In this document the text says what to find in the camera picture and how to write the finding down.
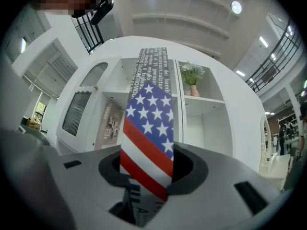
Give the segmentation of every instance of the black slot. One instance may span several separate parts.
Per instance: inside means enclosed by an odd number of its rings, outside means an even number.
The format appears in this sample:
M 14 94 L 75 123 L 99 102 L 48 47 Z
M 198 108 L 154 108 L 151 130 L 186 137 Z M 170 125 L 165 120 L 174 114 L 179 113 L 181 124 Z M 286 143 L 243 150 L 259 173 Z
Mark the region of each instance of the black slot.
M 71 162 L 64 163 L 64 166 L 65 166 L 66 169 L 69 169 L 69 168 L 78 166 L 80 164 L 82 164 L 80 161 L 74 160 L 74 161 L 71 161 Z
M 235 188 L 254 215 L 262 211 L 268 205 L 249 182 L 235 184 Z

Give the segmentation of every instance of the fluorescent light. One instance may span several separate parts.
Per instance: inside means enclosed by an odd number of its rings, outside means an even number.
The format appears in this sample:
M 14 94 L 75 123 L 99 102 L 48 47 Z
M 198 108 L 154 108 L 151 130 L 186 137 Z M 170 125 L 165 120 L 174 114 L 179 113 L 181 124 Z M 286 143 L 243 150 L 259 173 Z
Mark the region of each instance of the fluorescent light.
M 239 70 L 236 71 L 236 72 L 237 72 L 237 74 L 240 74 L 240 75 L 243 76 L 243 77 L 245 76 L 245 74 L 244 74 L 243 72 L 239 71 Z
M 242 6 L 238 1 L 233 1 L 231 3 L 231 9 L 236 14 L 240 14 L 242 12 Z
M 23 38 L 21 39 L 21 49 L 20 49 L 20 52 L 21 52 L 21 53 L 24 52 L 26 46 L 27 46 L 27 40 L 23 37 Z
M 263 43 L 263 45 L 267 48 L 269 45 L 267 44 L 267 42 L 263 39 L 263 37 L 261 36 L 259 38 L 259 40 Z
M 273 60 L 276 60 L 275 54 L 271 54 L 271 57 L 273 58 Z

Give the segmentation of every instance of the vase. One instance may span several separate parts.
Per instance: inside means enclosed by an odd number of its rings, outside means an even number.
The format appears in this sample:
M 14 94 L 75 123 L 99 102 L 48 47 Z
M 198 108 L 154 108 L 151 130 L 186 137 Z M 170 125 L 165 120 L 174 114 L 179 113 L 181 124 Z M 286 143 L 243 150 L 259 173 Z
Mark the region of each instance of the vase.
M 200 97 L 200 94 L 197 91 L 196 85 L 190 86 L 190 89 L 191 89 L 191 96 Z

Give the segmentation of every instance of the black metal railing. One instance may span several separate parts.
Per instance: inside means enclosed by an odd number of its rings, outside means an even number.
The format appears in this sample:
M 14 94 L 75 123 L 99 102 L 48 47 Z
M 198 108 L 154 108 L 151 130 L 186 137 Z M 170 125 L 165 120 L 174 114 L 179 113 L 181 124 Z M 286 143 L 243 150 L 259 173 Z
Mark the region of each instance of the black metal railing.
M 300 47 L 301 39 L 299 32 L 291 20 L 288 21 L 285 29 L 281 29 L 284 30 L 283 34 L 272 52 L 246 80 L 246 83 L 255 93 L 270 83 L 286 67 Z
M 78 25 L 75 26 L 76 30 L 89 54 L 99 45 L 104 43 L 98 25 L 91 24 L 93 11 L 86 15 L 76 18 Z

